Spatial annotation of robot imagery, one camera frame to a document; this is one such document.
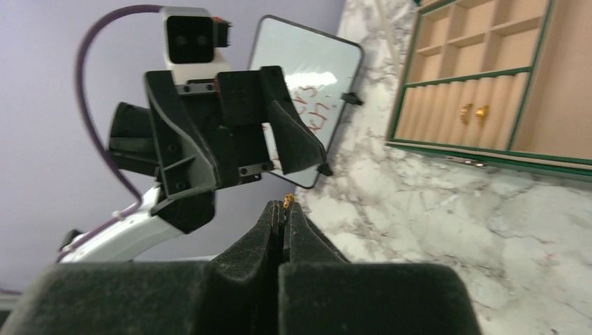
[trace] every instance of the black bracket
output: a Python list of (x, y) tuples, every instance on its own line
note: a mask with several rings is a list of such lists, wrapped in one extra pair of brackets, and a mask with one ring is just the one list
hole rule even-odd
[(342, 93), (341, 94), (341, 99), (343, 101), (345, 101), (346, 103), (349, 103), (350, 105), (358, 105), (361, 106), (364, 104), (364, 101), (360, 100), (360, 98), (358, 98), (357, 94), (354, 92), (350, 92), (350, 93)]

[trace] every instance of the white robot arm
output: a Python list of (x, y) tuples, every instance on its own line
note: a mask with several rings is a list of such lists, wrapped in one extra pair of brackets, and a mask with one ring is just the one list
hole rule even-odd
[(60, 262), (126, 262), (153, 246), (183, 235), (175, 226), (151, 214), (160, 191), (158, 186), (150, 188), (134, 214), (122, 218), (114, 213), (115, 223), (78, 247), (76, 242), (90, 233), (71, 235), (70, 243), (61, 248), (64, 256)]

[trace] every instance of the marble surface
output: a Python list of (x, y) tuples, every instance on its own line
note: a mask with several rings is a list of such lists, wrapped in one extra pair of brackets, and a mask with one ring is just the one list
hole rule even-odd
[[(383, 1), (403, 60), (417, 7)], [(451, 266), (484, 334), (592, 334), (592, 185), (386, 147), (398, 80), (374, 0), (348, 0), (339, 35), (366, 51), (366, 103), (338, 128), (334, 176), (296, 192), (310, 218), (353, 261)]]

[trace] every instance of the small gold piece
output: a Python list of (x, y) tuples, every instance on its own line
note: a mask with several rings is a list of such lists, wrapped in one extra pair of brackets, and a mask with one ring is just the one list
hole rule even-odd
[(475, 115), (479, 120), (479, 126), (483, 127), (485, 125), (485, 118), (487, 118), (487, 113), (489, 111), (489, 105), (485, 105), (477, 110)]
[(464, 107), (461, 108), (461, 121), (463, 124), (468, 124), (468, 113), (473, 108), (472, 103), (467, 103)]
[(283, 199), (283, 208), (288, 209), (288, 207), (290, 206), (290, 203), (292, 201), (296, 201), (296, 198), (294, 198), (294, 195), (292, 195), (292, 193), (286, 194), (286, 197)]

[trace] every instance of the metal bracket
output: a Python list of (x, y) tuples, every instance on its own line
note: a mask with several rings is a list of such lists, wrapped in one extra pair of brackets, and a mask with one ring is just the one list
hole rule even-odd
[(477, 161), (477, 160), (469, 159), (469, 158), (446, 156), (446, 160), (449, 162), (454, 162), (454, 163), (458, 163), (458, 164), (474, 166), (476, 168), (485, 168), (487, 166), (482, 161)]
[(185, 85), (175, 85), (180, 96), (192, 96), (196, 94), (210, 94), (216, 91), (214, 82), (199, 82)]

